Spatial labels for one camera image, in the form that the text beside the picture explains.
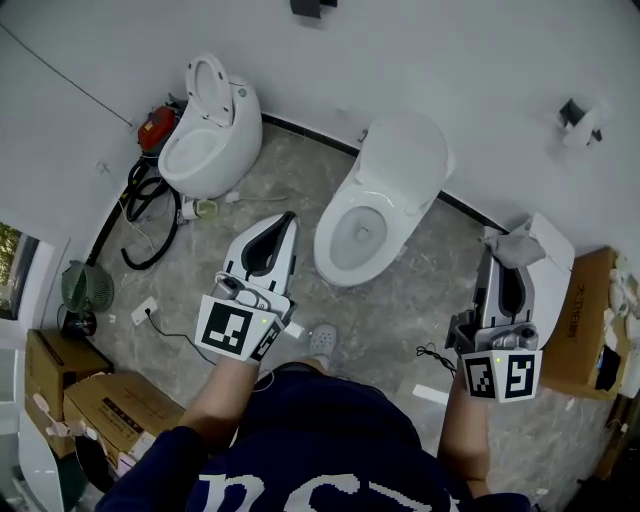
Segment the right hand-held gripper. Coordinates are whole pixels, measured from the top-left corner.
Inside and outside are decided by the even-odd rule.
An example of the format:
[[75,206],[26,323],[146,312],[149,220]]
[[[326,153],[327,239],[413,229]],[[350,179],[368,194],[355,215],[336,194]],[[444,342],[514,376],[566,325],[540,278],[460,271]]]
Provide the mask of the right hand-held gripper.
[[[535,396],[542,363],[538,332],[531,323],[535,288],[527,268],[504,269],[504,313],[501,310],[501,264],[484,252],[474,291],[475,312],[451,317],[446,346],[461,360],[469,395],[478,400],[510,403]],[[513,325],[504,324],[505,317]]]

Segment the large labelled cardboard box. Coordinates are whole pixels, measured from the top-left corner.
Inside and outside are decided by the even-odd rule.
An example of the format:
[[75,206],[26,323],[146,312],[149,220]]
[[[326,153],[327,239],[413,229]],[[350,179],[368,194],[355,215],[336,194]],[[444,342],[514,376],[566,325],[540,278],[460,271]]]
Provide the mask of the large labelled cardboard box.
[[107,460],[139,461],[163,432],[177,426],[184,409],[136,372],[96,374],[67,388],[63,410],[97,435]]

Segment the small cardboard box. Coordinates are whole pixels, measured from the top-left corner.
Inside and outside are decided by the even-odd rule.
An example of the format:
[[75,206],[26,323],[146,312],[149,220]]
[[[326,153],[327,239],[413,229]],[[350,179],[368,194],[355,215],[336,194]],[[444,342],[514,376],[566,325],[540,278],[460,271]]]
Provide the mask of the small cardboard box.
[[56,329],[29,330],[25,346],[24,406],[45,441],[60,459],[75,451],[70,438],[47,429],[64,420],[64,391],[96,373],[110,373],[112,363],[85,339],[63,336]]

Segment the black wall paper holder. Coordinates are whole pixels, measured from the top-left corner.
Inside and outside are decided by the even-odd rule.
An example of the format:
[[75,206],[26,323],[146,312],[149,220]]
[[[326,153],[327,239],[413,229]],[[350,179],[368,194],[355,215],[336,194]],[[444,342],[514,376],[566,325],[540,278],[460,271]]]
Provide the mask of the black wall paper holder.
[[289,0],[289,4],[294,15],[320,19],[322,9],[336,8],[338,0]]

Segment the white toilet bowl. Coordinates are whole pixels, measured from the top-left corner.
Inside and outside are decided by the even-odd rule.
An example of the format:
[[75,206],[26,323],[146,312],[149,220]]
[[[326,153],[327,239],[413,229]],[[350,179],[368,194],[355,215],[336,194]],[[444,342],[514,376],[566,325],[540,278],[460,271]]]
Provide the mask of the white toilet bowl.
[[321,277],[353,287],[385,271],[454,168],[442,131],[425,114],[375,120],[318,222],[313,249]]

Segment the grey cleaning cloth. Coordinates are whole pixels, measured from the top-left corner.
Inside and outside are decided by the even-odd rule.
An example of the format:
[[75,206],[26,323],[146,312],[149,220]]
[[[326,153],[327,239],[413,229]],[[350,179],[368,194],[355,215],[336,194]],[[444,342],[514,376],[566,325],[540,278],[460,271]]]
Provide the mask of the grey cleaning cloth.
[[480,242],[503,267],[528,267],[547,256],[542,244],[531,232],[532,224],[533,219],[530,218],[507,234],[500,234],[487,227]]

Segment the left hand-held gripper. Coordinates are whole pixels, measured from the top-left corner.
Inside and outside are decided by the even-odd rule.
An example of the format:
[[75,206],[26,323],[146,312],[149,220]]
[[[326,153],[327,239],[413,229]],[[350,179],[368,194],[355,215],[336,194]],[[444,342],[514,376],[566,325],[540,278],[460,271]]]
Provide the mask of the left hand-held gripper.
[[298,217],[282,213],[257,222],[231,242],[224,272],[201,299],[197,348],[241,362],[262,361],[296,308],[286,295],[298,231]]

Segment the person's right forearm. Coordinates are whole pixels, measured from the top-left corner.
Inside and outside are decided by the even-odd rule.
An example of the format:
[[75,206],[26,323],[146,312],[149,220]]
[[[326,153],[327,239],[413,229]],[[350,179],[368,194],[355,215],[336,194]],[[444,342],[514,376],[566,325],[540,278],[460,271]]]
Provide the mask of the person's right forearm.
[[469,396],[459,375],[449,393],[437,459],[467,483],[474,498],[490,494],[488,407]]

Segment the black holder with white paper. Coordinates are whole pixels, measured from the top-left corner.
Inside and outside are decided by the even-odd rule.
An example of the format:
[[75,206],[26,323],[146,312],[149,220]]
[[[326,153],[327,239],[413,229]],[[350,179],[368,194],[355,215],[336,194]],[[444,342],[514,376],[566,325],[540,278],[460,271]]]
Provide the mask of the black holder with white paper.
[[603,128],[608,120],[609,109],[602,102],[570,98],[558,114],[565,147],[583,149],[603,141]]

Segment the glass window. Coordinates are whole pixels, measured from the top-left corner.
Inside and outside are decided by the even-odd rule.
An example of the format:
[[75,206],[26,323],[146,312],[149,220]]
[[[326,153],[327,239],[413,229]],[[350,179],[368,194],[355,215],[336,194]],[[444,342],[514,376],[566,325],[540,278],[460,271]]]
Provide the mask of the glass window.
[[18,319],[22,295],[39,240],[0,222],[0,319]]

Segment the open cardboard box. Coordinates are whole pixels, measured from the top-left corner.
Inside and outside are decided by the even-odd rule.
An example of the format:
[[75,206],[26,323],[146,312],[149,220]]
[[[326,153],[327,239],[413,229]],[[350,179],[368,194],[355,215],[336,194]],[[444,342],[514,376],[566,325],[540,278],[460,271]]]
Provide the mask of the open cardboard box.
[[615,259],[616,252],[605,247],[575,260],[559,319],[543,349],[543,387],[595,400],[617,396],[631,343],[624,319],[610,307]]

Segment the person's left forearm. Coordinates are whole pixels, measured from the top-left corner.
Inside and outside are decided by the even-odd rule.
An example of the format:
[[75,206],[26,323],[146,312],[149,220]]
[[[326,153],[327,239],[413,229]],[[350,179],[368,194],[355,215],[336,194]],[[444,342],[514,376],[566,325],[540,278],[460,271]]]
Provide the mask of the person's left forearm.
[[210,454],[230,447],[259,370],[259,365],[222,356],[204,387],[185,409],[179,425],[199,434]]

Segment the white clog shoe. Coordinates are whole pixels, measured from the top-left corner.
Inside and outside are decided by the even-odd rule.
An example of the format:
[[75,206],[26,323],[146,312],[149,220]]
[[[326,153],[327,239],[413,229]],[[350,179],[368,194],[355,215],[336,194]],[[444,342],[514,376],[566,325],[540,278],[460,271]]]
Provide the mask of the white clog shoe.
[[310,355],[327,371],[338,340],[337,329],[331,324],[317,326],[310,337]]

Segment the white ceramic fixture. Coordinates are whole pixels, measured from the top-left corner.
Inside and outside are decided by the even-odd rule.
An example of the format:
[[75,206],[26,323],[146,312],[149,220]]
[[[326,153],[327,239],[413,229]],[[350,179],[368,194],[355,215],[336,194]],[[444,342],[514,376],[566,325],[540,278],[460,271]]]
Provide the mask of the white ceramic fixture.
[[18,459],[30,495],[42,512],[65,512],[58,466],[28,414],[19,415]]

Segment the white long-handled brush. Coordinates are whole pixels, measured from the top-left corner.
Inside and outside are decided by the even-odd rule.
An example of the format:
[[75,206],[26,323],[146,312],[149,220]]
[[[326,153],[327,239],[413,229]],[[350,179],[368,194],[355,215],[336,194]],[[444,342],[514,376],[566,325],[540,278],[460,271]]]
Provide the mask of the white long-handled brush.
[[239,191],[232,191],[225,195],[224,202],[227,204],[233,204],[238,202],[280,202],[287,199],[287,196],[242,196]]

